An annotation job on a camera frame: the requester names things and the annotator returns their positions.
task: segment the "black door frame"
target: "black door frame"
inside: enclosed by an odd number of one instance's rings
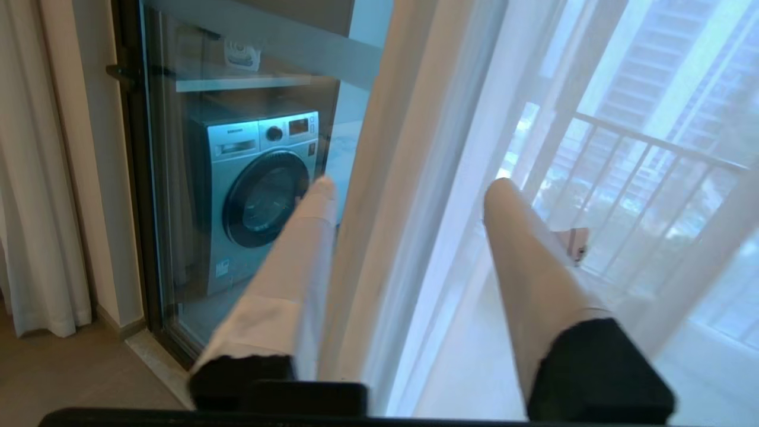
[[[197,355],[173,334],[164,322],[160,280],[162,279],[156,193],[153,186],[153,151],[147,98],[146,64],[143,49],[143,19],[140,0],[111,0],[117,65],[107,72],[119,80],[121,111],[127,148],[129,183],[137,240],[137,263],[147,327],[159,343],[185,368]]]

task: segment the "glass door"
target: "glass door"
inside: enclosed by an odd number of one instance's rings
[[[132,160],[150,176],[137,183],[155,237],[147,309],[178,353],[197,357],[320,176],[335,183],[339,223],[392,9],[392,0],[140,4],[142,49],[132,54],[143,59],[136,90],[150,134]]]

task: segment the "baseboard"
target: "baseboard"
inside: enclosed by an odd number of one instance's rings
[[[108,312],[100,304],[98,304],[95,308],[95,312],[97,313],[98,318],[106,321],[108,326],[112,331],[114,331],[119,340],[126,340],[127,338],[135,335],[137,332],[145,329],[144,319],[137,319],[136,321],[133,321],[124,326],[119,326],[119,324],[113,320],[111,315],[108,314]]]

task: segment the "washing machine door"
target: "washing machine door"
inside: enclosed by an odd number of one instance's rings
[[[308,185],[308,170],[296,154],[264,154],[243,170],[227,195],[223,215],[227,236],[245,248],[270,243]]]

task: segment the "silver washing machine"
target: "silver washing machine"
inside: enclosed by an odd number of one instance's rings
[[[256,273],[316,177],[319,115],[196,125],[203,128],[207,152],[194,171],[206,173],[191,179],[200,183],[195,204],[205,249],[201,272],[208,271],[201,295],[210,295]]]

